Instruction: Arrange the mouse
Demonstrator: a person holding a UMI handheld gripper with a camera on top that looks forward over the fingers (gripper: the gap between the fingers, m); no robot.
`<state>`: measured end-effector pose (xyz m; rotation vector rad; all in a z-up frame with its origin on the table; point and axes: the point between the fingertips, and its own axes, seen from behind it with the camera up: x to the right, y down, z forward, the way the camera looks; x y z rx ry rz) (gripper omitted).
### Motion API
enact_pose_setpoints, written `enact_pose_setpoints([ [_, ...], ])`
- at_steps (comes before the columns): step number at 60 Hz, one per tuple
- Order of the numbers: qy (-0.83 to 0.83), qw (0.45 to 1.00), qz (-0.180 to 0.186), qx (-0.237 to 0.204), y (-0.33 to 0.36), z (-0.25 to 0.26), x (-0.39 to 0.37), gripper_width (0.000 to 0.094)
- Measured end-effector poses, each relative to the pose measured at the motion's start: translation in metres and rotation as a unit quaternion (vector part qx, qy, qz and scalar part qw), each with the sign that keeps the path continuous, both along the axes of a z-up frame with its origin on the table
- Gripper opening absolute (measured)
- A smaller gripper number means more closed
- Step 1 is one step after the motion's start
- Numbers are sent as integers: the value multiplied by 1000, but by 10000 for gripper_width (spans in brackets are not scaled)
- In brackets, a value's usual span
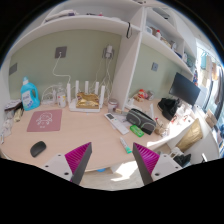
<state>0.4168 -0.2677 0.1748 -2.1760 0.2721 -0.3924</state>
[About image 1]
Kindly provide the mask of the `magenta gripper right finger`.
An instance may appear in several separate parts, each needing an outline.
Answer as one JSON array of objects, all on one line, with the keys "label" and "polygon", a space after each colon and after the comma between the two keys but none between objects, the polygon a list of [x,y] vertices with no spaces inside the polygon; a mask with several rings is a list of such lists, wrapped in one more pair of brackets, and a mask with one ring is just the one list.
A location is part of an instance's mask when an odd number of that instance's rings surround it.
[{"label": "magenta gripper right finger", "polygon": [[182,169],[169,155],[158,155],[156,152],[138,143],[133,144],[132,153],[144,185],[148,185]]}]

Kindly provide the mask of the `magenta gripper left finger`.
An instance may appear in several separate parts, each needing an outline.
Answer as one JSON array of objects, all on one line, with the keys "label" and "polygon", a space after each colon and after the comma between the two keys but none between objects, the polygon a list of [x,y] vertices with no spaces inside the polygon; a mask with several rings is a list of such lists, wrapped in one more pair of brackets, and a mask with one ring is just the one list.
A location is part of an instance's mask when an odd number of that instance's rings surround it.
[{"label": "magenta gripper left finger", "polygon": [[67,154],[56,154],[43,169],[79,185],[92,154],[92,144],[86,143]]}]

